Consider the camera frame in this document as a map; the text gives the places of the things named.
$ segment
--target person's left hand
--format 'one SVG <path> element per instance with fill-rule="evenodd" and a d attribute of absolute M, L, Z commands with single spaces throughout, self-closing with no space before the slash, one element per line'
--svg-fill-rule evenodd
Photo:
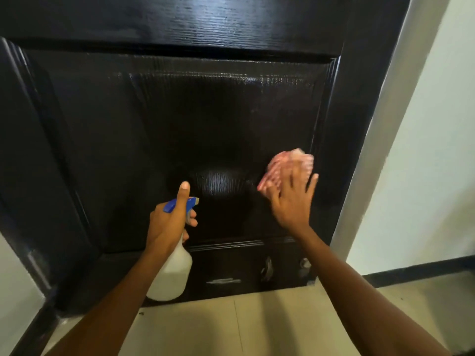
<path fill-rule="evenodd" d="M 155 247 L 165 247 L 169 253 L 171 253 L 180 241 L 182 233 L 183 242 L 190 238 L 185 230 L 186 202 L 189 195 L 190 184 L 184 181 L 180 185 L 175 209 L 173 209 L 171 213 L 163 212 L 163 207 L 167 204 L 166 202 L 159 203 L 155 210 L 150 213 L 146 250 Z M 189 225 L 192 227 L 198 225 L 198 221 L 196 221 L 195 217 L 195 210 L 191 210 Z"/>

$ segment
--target white wall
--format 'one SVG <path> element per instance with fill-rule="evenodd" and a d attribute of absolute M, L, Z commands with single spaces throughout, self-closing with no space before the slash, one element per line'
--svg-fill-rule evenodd
<path fill-rule="evenodd" d="M 368 274 L 475 254 L 475 0 L 450 0 L 347 258 Z"/>
<path fill-rule="evenodd" d="M 12 352 L 43 303 L 43 294 L 0 234 L 0 356 Z"/>

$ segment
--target tile floor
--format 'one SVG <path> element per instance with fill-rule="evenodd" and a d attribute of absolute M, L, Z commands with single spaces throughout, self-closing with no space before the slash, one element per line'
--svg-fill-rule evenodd
<path fill-rule="evenodd" d="M 379 291 L 453 353 L 475 347 L 474 274 L 461 272 Z M 120 356 L 358 355 L 320 284 L 140 312 Z M 64 320 L 46 350 L 78 321 Z"/>

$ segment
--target pink cloth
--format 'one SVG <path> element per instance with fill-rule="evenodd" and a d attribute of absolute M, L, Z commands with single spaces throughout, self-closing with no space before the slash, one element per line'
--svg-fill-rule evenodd
<path fill-rule="evenodd" d="M 270 160 L 269 165 L 267 166 L 267 172 L 262 177 L 261 182 L 259 182 L 258 191 L 265 191 L 267 181 L 274 183 L 274 185 L 277 187 L 277 190 L 280 191 L 282 185 L 280 169 L 282 168 L 283 164 L 293 160 L 302 161 L 302 169 L 306 173 L 308 180 L 313 170 L 313 155 L 308 155 L 300 149 L 282 151 L 281 153 L 275 155 L 272 160 Z"/>

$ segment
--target wooden door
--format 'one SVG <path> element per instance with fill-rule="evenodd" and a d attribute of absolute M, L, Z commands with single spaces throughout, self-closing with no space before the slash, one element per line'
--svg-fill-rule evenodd
<path fill-rule="evenodd" d="M 278 152 L 312 153 L 330 242 L 407 4 L 7 0 L 2 227 L 56 306 L 113 287 L 183 180 L 201 200 L 177 301 L 311 282 L 256 186 Z"/>

